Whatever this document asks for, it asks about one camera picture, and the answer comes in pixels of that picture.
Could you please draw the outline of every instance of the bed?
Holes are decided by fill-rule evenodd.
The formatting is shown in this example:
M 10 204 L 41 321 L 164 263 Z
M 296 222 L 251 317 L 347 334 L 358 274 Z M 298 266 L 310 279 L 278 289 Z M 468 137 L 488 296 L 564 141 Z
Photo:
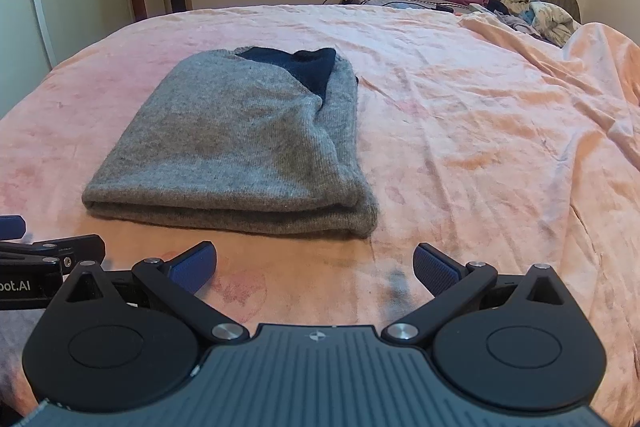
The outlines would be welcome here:
M 575 0 L 555 0 L 575 17 Z M 94 219 L 81 193 L 183 58 L 248 44 L 335 47 L 358 86 L 358 158 L 380 204 L 370 239 L 268 237 Z M 550 263 L 607 350 L 596 411 L 640 419 L 640 49 L 581 27 L 564 49 L 487 16 L 368 6 L 195 10 L 121 29 L 56 67 L 0 121 L 0 214 L 27 241 L 98 233 L 108 269 L 202 240 L 218 270 L 198 294 L 260 322 L 387 324 L 428 301 L 427 241 L 502 273 Z M 0 314 L 2 399 L 35 407 L 20 350 L 41 312 Z

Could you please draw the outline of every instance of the gray knit fabric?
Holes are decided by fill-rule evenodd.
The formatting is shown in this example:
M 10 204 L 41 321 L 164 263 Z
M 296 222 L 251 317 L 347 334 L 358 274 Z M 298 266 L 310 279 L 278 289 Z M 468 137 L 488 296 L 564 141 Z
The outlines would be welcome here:
M 288 71 L 215 50 L 159 84 L 85 188 L 94 216 L 269 234 L 367 237 L 378 208 L 356 159 L 356 78 L 324 104 Z

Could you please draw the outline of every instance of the textured blue pad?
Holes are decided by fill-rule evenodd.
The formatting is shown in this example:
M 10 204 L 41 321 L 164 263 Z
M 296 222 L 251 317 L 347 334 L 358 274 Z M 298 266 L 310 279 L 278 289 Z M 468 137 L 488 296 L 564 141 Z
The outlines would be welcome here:
M 20 239 L 27 232 L 27 224 L 20 216 L 0 216 L 0 241 Z
M 419 245 L 414 250 L 414 273 L 434 297 L 462 279 L 457 270 Z
M 216 270 L 216 249 L 212 244 L 204 245 L 183 261 L 172 266 L 167 277 L 190 293 L 196 293 L 211 279 Z

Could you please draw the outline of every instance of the peach blanket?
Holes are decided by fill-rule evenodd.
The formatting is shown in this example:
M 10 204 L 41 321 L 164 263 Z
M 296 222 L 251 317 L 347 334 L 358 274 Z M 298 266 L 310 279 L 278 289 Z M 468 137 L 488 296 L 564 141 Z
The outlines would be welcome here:
M 360 79 L 358 154 L 381 205 L 370 241 L 176 230 L 88 217 L 85 184 L 129 121 L 188 55 L 256 44 L 334 46 Z M 106 266 L 218 249 L 201 292 L 258 322 L 389 323 L 430 299 L 412 274 L 428 241 L 503 273 L 551 263 L 608 356 L 593 402 L 640 419 L 640 48 L 586 25 L 560 50 L 486 15 L 280 6 L 199 10 L 124 28 L 55 68 L 0 121 L 0 214 L 27 240 L 98 233 Z M 41 312 L 0 313 L 1 391 L 34 399 L 20 348 Z

